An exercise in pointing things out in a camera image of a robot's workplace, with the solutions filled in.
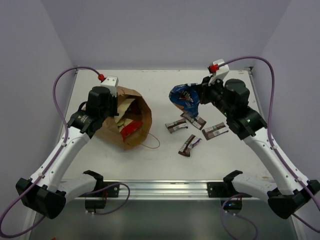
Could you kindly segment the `blue snack bag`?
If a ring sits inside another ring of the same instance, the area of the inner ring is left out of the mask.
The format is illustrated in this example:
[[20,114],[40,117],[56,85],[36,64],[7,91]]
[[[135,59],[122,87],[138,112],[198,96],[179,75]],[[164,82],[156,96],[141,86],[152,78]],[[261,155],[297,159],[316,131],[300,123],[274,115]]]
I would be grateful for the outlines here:
[[177,108],[192,118],[199,115],[200,98],[196,83],[176,85],[170,90],[168,97]]

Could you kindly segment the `purple brown candy wrapper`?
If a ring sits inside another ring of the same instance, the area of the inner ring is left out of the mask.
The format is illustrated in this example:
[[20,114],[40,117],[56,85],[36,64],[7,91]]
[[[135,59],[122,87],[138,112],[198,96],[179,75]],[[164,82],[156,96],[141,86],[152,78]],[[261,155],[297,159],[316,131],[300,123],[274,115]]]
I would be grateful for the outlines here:
[[189,114],[183,112],[181,115],[181,117],[185,118],[186,120],[188,120],[195,128],[197,128],[198,130],[202,130],[203,127],[206,125],[206,121],[201,118],[200,116],[196,116],[196,117],[192,117]]

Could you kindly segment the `dark chocolate bar wrapper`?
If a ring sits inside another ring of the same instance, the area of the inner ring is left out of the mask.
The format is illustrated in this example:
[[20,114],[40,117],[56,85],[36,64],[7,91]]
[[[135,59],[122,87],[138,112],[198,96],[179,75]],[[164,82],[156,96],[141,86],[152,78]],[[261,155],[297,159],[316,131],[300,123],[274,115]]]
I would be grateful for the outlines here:
[[228,132],[229,128],[224,122],[202,129],[202,134],[207,141]]

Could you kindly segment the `red chip bag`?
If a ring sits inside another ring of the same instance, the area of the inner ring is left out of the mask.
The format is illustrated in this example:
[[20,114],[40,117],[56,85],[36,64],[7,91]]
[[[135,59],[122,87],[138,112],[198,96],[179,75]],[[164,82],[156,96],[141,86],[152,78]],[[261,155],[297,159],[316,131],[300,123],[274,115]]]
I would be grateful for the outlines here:
[[125,141],[129,135],[134,133],[142,125],[143,125],[142,121],[136,121],[131,119],[129,120],[129,123],[125,123],[124,127],[120,130],[120,134],[122,136],[123,141]]

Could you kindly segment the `brown chocolate bar wrapper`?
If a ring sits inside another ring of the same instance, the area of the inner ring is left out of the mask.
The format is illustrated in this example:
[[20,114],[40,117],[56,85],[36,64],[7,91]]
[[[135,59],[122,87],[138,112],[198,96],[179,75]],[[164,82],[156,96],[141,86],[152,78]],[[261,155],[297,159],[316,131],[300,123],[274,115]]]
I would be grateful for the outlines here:
[[165,127],[172,134],[172,133],[174,133],[174,132],[176,132],[178,130],[187,129],[188,128],[188,124],[187,124],[186,120],[184,118],[182,118],[182,119],[179,119],[177,121],[166,123]]

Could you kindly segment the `brown purple chocolate bar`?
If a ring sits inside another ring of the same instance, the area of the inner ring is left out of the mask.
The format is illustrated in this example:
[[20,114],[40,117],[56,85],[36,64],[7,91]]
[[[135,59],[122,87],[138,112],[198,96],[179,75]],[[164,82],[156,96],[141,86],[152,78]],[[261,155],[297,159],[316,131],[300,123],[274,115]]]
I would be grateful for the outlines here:
[[182,147],[179,149],[178,154],[190,157],[191,156],[191,150],[202,141],[201,138],[191,134],[189,138],[184,142]]

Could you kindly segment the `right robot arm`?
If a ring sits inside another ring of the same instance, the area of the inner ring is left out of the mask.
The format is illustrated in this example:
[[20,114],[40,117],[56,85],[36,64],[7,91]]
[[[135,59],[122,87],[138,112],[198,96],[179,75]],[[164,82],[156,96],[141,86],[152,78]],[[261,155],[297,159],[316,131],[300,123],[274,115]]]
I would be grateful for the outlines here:
[[226,117],[228,128],[251,148],[273,178],[268,182],[235,170],[223,178],[227,196],[244,193],[258,198],[278,217],[288,219],[320,191],[320,183],[303,175],[268,135],[267,123],[248,105],[250,91],[242,80],[224,82],[206,76],[197,92],[201,104],[211,103]]

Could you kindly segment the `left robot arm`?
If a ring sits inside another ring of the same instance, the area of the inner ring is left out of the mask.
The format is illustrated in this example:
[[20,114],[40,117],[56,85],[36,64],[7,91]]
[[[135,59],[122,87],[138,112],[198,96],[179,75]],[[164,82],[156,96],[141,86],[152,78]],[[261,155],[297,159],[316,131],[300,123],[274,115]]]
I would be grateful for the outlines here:
[[71,200],[90,193],[103,193],[103,176],[84,171],[80,177],[62,183],[66,170],[78,152],[90,141],[108,117],[117,113],[115,87],[95,86],[88,93],[85,109],[79,108],[67,123],[68,134],[61,138],[41,167],[29,178],[20,178],[15,185],[24,206],[49,218],[56,218]]

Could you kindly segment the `yellow chip bag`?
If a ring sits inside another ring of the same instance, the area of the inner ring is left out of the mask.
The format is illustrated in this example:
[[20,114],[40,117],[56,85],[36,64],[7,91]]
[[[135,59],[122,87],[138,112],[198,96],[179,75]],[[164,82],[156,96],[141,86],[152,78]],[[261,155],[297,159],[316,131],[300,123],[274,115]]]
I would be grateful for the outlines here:
[[129,118],[122,118],[117,122],[117,128],[121,132],[123,128],[129,125],[132,122],[132,119]]

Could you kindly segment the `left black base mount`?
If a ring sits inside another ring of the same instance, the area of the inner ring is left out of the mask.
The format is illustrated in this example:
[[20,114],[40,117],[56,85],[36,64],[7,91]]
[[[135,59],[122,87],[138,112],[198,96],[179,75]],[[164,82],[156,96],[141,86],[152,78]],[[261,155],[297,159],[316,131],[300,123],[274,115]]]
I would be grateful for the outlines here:
[[[115,181],[98,181],[92,190],[93,192],[101,190],[105,187],[108,187],[112,184],[115,184]],[[119,184],[116,184],[108,189],[105,189],[104,191],[99,191],[97,193],[92,193],[91,191],[88,194],[82,194],[79,197],[84,198],[84,197],[91,197],[91,198],[117,198],[119,195]]]

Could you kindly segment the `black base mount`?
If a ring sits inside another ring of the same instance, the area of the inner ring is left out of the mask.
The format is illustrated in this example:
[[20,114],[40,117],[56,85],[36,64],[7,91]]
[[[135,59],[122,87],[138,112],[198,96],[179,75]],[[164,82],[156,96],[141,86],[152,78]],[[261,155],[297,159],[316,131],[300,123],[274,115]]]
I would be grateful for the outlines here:
[[[115,184],[115,181],[98,181],[92,190],[93,192],[101,190],[105,187],[108,187],[112,184]],[[116,184],[108,189],[105,189],[104,191],[99,191],[97,193],[92,193],[91,191],[88,194],[82,194],[79,197],[84,198],[84,197],[91,197],[91,198],[117,198],[119,195],[119,184]]]
[[206,183],[207,195],[209,198],[229,198],[239,194],[235,188],[223,181],[209,181]]

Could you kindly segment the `aluminium front rail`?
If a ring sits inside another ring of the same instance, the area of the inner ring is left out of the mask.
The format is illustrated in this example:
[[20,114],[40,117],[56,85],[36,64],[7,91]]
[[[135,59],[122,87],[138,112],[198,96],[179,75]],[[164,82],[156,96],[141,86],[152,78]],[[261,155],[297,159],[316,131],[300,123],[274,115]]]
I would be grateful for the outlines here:
[[[60,197],[64,197],[66,202],[70,202],[73,199],[80,197],[80,195],[88,194],[89,192],[98,193],[104,191],[115,185],[119,185],[118,197],[125,199],[152,199],[152,198],[167,198],[173,199],[177,196],[182,198],[204,198],[208,197],[207,182],[198,180],[129,180],[129,181],[111,181],[104,180],[104,182],[116,182],[101,190],[93,191],[96,183],[102,180],[96,180],[89,175],[82,175],[78,178],[62,181],[56,185],[50,185],[48,183],[39,184],[40,187],[44,187],[46,191],[54,194],[58,194]],[[259,179],[248,175],[240,175],[234,178],[231,182],[228,181],[214,181],[224,182],[230,184],[234,189],[239,192],[239,195],[243,198],[258,198],[262,201],[268,200],[268,191],[274,190],[277,185],[270,180]]]

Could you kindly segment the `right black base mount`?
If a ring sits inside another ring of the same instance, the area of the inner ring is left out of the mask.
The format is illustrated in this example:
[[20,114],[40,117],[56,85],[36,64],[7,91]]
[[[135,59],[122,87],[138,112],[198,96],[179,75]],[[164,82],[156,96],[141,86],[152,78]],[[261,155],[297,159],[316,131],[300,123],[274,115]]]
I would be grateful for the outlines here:
[[207,195],[209,198],[229,198],[239,194],[235,188],[223,181],[209,181],[206,183]]

